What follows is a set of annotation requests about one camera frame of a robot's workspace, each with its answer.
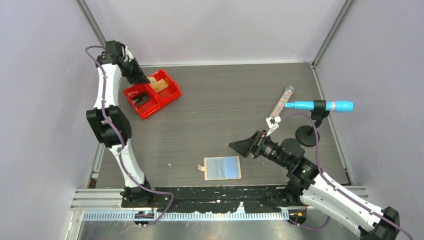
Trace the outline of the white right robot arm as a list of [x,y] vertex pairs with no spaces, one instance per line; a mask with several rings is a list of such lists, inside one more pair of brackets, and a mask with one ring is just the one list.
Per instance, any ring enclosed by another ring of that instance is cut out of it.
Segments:
[[362,240],[394,240],[398,236],[397,210],[373,205],[337,183],[304,156],[305,150],[296,139],[273,142],[263,130],[228,146],[244,158],[264,157],[286,169],[289,181],[279,193],[267,197],[269,203],[313,207]]

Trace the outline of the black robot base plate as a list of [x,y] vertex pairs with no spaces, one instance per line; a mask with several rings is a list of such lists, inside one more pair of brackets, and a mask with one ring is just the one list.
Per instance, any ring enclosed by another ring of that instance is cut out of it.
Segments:
[[160,213],[225,214],[239,207],[247,213],[276,213],[290,207],[302,214],[308,210],[284,185],[158,187],[151,191],[126,187],[120,196],[123,208],[148,208]]

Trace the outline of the beige leather card holder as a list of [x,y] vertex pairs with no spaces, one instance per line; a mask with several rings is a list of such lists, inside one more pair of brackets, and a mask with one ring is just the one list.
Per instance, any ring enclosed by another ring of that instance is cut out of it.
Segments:
[[204,173],[205,181],[237,180],[242,178],[238,156],[205,157],[197,170]]

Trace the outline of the gold VIP card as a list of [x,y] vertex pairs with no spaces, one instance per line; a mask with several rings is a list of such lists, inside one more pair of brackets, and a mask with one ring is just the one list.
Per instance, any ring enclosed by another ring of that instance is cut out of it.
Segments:
[[156,92],[159,93],[162,90],[164,90],[165,88],[167,88],[169,85],[167,83],[167,81],[164,78],[161,78],[159,80],[157,80],[155,77],[153,76],[148,76],[147,77],[150,81],[150,87]]

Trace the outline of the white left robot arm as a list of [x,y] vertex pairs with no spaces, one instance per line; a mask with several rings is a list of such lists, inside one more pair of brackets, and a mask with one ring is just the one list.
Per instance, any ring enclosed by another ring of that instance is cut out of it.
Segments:
[[99,84],[96,102],[86,111],[86,119],[98,142],[112,153],[121,170],[124,178],[122,198],[148,207],[154,193],[134,155],[132,128],[119,107],[119,89],[122,78],[130,84],[148,84],[150,80],[128,47],[119,41],[105,42],[101,54],[91,59],[98,71]]

